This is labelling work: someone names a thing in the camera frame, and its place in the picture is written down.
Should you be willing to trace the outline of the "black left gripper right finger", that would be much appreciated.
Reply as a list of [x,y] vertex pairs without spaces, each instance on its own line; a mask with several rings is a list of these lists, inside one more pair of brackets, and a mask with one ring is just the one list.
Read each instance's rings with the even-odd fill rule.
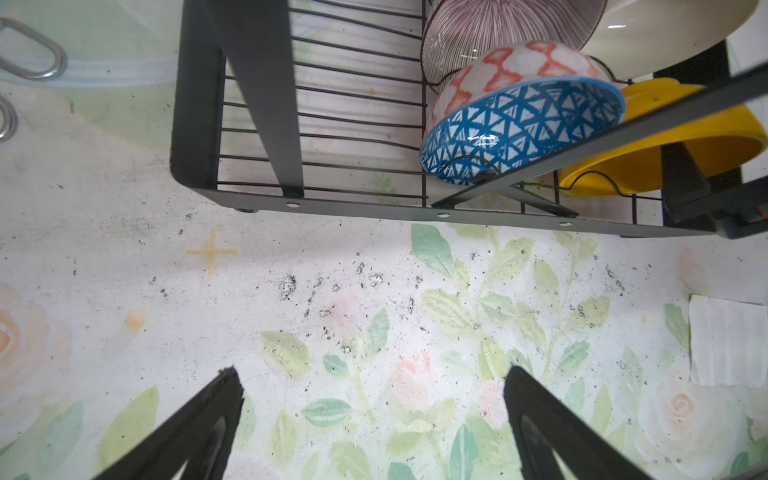
[[510,369],[504,401],[525,479],[562,479],[559,461],[578,479],[648,477],[525,369]]

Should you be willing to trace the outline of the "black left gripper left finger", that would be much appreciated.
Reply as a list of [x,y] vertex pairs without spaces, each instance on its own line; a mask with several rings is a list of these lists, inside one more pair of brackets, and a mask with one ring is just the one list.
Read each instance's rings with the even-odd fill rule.
[[240,423],[244,389],[222,369],[152,434],[99,479],[221,479]]

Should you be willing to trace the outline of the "blue geometric patterned bowl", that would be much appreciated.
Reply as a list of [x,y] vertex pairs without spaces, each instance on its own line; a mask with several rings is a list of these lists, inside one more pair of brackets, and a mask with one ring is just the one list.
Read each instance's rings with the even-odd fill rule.
[[626,100],[581,51],[552,41],[508,44],[441,88],[420,148],[423,170],[473,185],[618,126]]

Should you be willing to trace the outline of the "yellow bowl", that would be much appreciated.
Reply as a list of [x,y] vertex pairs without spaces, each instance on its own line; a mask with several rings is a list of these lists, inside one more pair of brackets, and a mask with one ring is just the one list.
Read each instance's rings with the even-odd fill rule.
[[754,159],[767,133],[745,105],[690,122],[559,171],[560,186],[577,196],[639,194],[662,186],[661,147],[681,143],[710,178]]

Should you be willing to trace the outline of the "cream white bowl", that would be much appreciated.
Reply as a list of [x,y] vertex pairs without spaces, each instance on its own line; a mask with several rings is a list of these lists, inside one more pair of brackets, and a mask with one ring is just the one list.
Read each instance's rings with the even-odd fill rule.
[[757,0],[610,1],[582,52],[619,80],[683,62],[726,39],[758,7]]

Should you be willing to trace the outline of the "pink striped ceramic bowl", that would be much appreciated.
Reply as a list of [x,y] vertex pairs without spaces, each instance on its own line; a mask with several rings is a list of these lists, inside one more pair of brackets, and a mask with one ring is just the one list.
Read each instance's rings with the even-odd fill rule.
[[606,6],[603,0],[434,1],[421,41],[423,77],[437,93],[463,67],[507,44],[543,40],[579,50]]

